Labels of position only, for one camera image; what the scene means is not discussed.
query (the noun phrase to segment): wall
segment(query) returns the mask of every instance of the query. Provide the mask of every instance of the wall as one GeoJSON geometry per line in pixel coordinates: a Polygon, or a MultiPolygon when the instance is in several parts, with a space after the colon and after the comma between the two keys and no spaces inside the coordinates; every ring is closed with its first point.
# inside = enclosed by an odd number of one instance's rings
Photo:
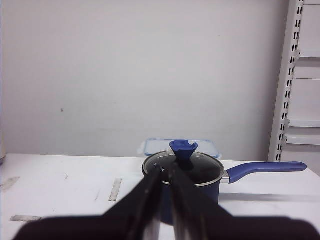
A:
{"type": "Polygon", "coordinates": [[[136,156],[213,140],[266,161],[288,1],[2,0],[10,153],[136,156]]]}

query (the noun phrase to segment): stain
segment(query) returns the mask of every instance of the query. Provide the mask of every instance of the stain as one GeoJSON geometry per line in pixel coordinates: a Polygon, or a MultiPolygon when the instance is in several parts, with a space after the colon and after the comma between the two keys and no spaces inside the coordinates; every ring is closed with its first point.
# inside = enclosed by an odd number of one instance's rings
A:
{"type": "Polygon", "coordinates": [[[6,158],[6,156],[4,156],[3,158],[0,159],[0,166],[5,162],[5,158],[6,158]]]}
{"type": "Polygon", "coordinates": [[[117,200],[121,182],[122,182],[122,178],[116,178],[114,180],[113,188],[111,190],[111,194],[110,194],[110,197],[109,197],[109,201],[110,202],[117,200]]]}
{"type": "Polygon", "coordinates": [[[1,192],[9,190],[20,179],[19,176],[11,177],[1,184],[1,192]]]}
{"type": "Polygon", "coordinates": [[[41,220],[41,216],[25,216],[25,215],[14,215],[10,218],[10,221],[19,221],[19,222],[34,222],[41,220]]]}
{"type": "Polygon", "coordinates": [[[96,197],[95,197],[94,201],[97,201],[97,199],[99,198],[100,190],[101,190],[101,188],[99,189],[98,193],[96,194],[96,197]]]}

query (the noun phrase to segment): mark on table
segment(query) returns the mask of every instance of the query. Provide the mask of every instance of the mark on table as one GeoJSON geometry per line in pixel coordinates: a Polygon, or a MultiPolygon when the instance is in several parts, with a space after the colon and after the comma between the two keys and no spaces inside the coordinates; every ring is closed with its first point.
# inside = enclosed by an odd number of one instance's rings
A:
{"type": "Polygon", "coordinates": [[[33,222],[41,219],[41,216],[14,215],[10,218],[10,221],[33,222]]]}
{"type": "Polygon", "coordinates": [[[1,192],[9,190],[19,180],[19,176],[11,177],[1,184],[1,192]]]}
{"type": "Polygon", "coordinates": [[[120,190],[121,182],[122,182],[122,178],[116,178],[116,179],[114,180],[113,188],[112,188],[112,190],[111,190],[111,195],[110,195],[110,197],[109,197],[109,201],[110,201],[110,202],[117,200],[118,193],[119,193],[119,190],[120,190]]]}
{"type": "Polygon", "coordinates": [[[101,188],[99,189],[98,193],[96,194],[96,197],[95,197],[94,201],[97,201],[97,199],[99,198],[100,190],[101,190],[101,188]]]}
{"type": "Polygon", "coordinates": [[[318,195],[294,195],[294,194],[260,194],[260,193],[235,193],[220,192],[219,201],[243,201],[243,202],[307,202],[319,203],[318,195]]]}

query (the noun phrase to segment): saucepan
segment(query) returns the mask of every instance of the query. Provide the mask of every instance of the saucepan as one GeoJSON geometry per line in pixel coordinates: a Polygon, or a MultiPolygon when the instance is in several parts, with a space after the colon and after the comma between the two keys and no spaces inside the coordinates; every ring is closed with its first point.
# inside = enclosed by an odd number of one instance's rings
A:
{"type": "Polygon", "coordinates": [[[176,163],[184,173],[213,201],[218,203],[220,183],[232,184],[252,173],[301,172],[307,168],[302,162],[249,162],[225,170],[223,164],[214,157],[196,152],[198,144],[189,144],[187,140],[170,142],[171,150],[161,151],[148,157],[142,172],[147,175],[158,165],[162,169],[161,221],[173,224],[171,212],[171,192],[169,168],[176,163]]]}

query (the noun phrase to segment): table surface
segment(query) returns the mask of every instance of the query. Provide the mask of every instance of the table surface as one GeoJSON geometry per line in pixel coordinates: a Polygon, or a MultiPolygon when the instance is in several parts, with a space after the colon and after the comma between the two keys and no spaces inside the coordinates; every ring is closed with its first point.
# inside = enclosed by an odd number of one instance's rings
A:
{"type": "MultiPolygon", "coordinates": [[[[15,215],[52,217],[106,212],[143,178],[144,157],[8,154],[1,173],[1,239],[10,240],[25,224],[15,215]],[[115,179],[117,201],[109,201],[115,179]],[[10,179],[17,180],[8,184],[10,179]]],[[[222,161],[226,169],[243,161],[222,161]]],[[[234,216],[287,216],[306,220],[320,232],[320,177],[303,172],[254,173],[221,184],[219,204],[234,216]]],[[[161,224],[159,239],[174,239],[161,224]]]]}

